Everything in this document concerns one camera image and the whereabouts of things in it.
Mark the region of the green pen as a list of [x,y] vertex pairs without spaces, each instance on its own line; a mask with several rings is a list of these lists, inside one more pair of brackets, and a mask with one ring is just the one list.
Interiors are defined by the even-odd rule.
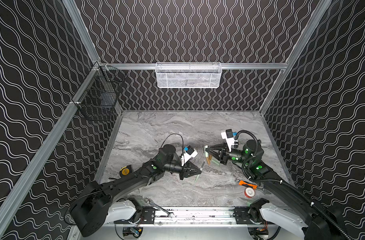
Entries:
[[194,180],[194,182],[195,182],[195,183],[198,181],[198,178],[199,178],[199,176],[201,175],[201,173],[202,173],[202,170],[203,170],[203,167],[204,167],[204,166],[205,166],[205,162],[203,162],[203,163],[201,164],[201,167],[199,168],[200,173],[199,173],[198,175],[196,175],[195,180]]

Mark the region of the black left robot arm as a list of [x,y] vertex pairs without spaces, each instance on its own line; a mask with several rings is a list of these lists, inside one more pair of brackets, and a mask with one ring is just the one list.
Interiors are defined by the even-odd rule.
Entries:
[[153,184],[166,172],[178,174],[181,180],[201,174],[200,168],[190,162],[197,154],[197,150],[188,146],[178,156],[176,148],[166,144],[158,150],[155,157],[133,173],[108,183],[89,183],[69,208],[81,235],[89,237],[109,222],[124,220],[137,223],[142,212],[139,201],[129,198],[122,202],[120,199]]

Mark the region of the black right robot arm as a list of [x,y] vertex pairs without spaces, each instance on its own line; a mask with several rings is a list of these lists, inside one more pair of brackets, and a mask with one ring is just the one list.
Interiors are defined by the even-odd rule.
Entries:
[[205,152],[221,164],[240,163],[244,176],[257,186],[274,194],[289,210],[284,210],[266,199],[254,202],[249,208],[252,221],[267,221],[280,226],[304,240],[349,240],[343,225],[342,213],[328,209],[289,184],[262,161],[264,150],[259,140],[248,140],[241,150],[236,140],[208,146]]

